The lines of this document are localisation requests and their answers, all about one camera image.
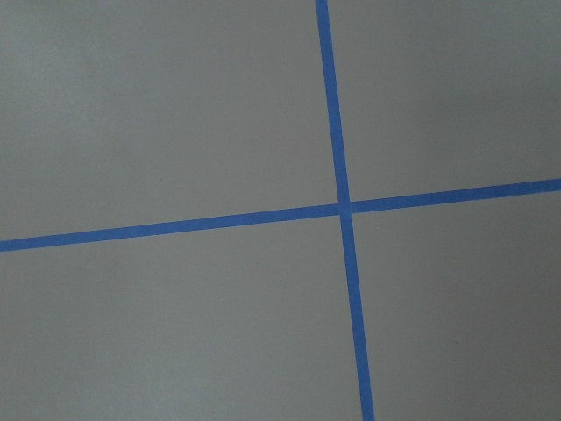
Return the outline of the blue tape line lengthwise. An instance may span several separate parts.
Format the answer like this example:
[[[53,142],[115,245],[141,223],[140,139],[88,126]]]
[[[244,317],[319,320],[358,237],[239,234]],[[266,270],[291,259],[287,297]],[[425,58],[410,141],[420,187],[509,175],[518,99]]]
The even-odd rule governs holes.
[[[330,25],[330,8],[329,3],[324,0],[316,1],[315,7],[327,115],[330,128],[331,153],[337,188],[337,207],[343,245],[361,417],[364,420],[373,421],[375,419],[375,410],[366,343],[356,240],[352,219],[352,206],[344,147],[344,132],[339,104],[337,72]]]

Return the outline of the blue tape line crosswise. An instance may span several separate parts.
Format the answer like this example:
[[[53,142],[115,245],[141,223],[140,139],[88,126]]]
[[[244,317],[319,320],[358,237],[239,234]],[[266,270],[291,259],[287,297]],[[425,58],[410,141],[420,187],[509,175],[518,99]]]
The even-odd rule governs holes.
[[[560,180],[557,178],[472,189],[454,189],[441,192],[352,201],[350,204],[350,211],[352,214],[393,211],[448,203],[462,203],[511,196],[544,194],[558,192],[559,190]],[[71,246],[121,239],[135,239],[183,232],[208,231],[246,225],[263,225],[304,219],[335,217],[338,214],[339,206],[337,204],[321,204],[285,210],[267,210],[149,225],[133,225],[85,232],[70,232],[22,239],[7,239],[1,242],[1,251],[3,253],[8,253],[21,250]]]

